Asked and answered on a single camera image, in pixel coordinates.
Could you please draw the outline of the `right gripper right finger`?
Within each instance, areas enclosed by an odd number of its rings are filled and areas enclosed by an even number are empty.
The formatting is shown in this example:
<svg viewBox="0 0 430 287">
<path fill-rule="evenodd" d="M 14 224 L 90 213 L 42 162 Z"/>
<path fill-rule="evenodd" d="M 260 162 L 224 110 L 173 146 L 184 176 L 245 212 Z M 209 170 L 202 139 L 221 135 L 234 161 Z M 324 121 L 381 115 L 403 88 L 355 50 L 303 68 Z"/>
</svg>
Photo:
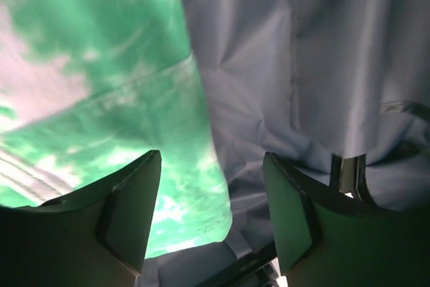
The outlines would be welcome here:
<svg viewBox="0 0 430 287">
<path fill-rule="evenodd" d="M 429 206 L 350 198 L 266 153 L 263 172 L 281 273 L 290 286 L 428 286 Z"/>
</svg>

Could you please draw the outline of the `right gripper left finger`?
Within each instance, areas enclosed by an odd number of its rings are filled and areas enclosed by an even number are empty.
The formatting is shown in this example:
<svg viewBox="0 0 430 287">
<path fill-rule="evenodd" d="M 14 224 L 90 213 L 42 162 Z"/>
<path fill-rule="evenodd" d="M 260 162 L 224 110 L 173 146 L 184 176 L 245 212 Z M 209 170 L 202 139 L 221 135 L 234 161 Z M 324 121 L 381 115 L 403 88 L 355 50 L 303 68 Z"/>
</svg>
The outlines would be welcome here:
<svg viewBox="0 0 430 287">
<path fill-rule="evenodd" d="M 132 286 L 161 177 L 149 151 L 38 207 L 1 208 L 2 286 Z"/>
</svg>

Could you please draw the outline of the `green white tie-dye cloth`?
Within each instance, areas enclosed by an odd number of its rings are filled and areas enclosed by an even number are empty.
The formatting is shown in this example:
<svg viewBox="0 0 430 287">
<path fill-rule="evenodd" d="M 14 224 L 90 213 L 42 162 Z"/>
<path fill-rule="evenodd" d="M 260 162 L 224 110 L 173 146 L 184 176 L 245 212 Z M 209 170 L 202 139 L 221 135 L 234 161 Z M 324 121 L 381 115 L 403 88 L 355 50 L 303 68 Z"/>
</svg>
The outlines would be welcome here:
<svg viewBox="0 0 430 287">
<path fill-rule="evenodd" d="M 232 224 L 182 0 L 1 0 L 1 204 L 162 156 L 148 258 Z"/>
</svg>

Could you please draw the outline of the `blue open suitcase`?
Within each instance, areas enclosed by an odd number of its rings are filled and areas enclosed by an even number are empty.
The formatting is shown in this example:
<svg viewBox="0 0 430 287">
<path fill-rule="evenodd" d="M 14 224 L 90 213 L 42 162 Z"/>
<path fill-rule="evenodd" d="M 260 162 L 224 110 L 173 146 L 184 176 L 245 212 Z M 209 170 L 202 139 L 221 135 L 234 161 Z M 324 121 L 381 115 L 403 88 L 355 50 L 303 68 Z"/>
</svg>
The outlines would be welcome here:
<svg viewBox="0 0 430 287">
<path fill-rule="evenodd" d="M 429 199 L 429 0 L 183 0 L 230 190 L 224 243 L 150 260 L 138 286 L 207 286 L 272 238 L 265 151 L 327 183 L 332 154 L 366 156 L 372 198 Z"/>
</svg>

